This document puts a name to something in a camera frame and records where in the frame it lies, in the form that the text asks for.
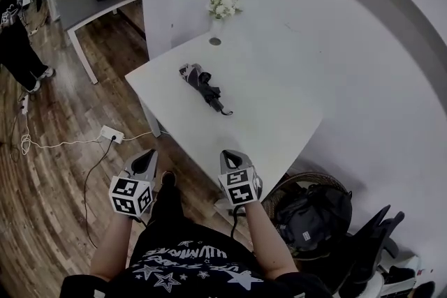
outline star print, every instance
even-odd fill
[[[199,271],[197,276],[201,277],[202,279],[205,279],[210,275],[207,272]]]
[[[133,273],[137,273],[137,272],[144,272],[145,280],[147,281],[147,279],[149,278],[149,276],[151,275],[152,272],[163,272],[163,271],[161,271],[157,267],[149,267],[149,266],[145,265],[144,268],[140,268],[140,269],[137,269],[136,271],[133,271]]]
[[[172,289],[173,285],[181,285],[181,283],[173,279],[173,274],[174,273],[169,273],[166,276],[162,276],[160,274],[155,273],[155,276],[159,279],[159,281],[154,284],[154,287],[158,286],[164,287],[170,293],[170,290]]]
[[[192,241],[183,241],[183,242],[180,242],[179,244],[178,244],[178,246],[186,246],[186,247],[189,247],[188,245],[191,243]]]
[[[250,271],[243,271],[241,274],[232,271],[225,272],[233,277],[228,283],[239,283],[246,290],[251,289],[252,283],[263,282],[262,279],[253,278]]]

